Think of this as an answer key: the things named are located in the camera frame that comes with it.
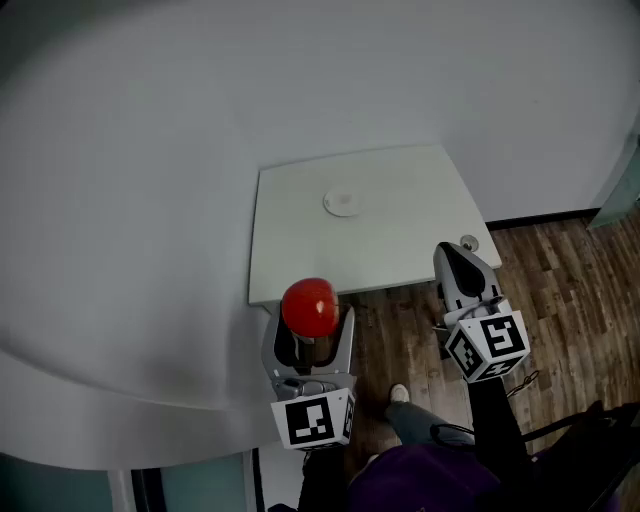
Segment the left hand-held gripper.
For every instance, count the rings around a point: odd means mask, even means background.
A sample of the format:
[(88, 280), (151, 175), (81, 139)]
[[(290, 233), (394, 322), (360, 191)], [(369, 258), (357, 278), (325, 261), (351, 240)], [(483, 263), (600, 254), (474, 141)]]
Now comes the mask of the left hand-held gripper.
[(277, 400), (271, 404), (283, 446), (321, 450), (349, 444), (357, 378), (351, 374), (354, 308), (341, 315), (338, 329), (316, 341), (316, 373), (299, 376), (297, 340), (280, 310), (269, 319), (261, 358)]

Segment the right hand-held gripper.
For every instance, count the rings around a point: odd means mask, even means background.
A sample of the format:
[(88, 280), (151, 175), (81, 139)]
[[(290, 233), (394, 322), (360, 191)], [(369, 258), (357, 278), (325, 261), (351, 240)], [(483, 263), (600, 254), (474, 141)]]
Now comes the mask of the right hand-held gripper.
[(512, 372), (530, 354), (530, 343), (522, 313), (512, 309), (494, 269), (449, 242), (437, 245), (433, 263), (446, 307), (434, 328), (441, 358), (452, 359), (468, 383)]

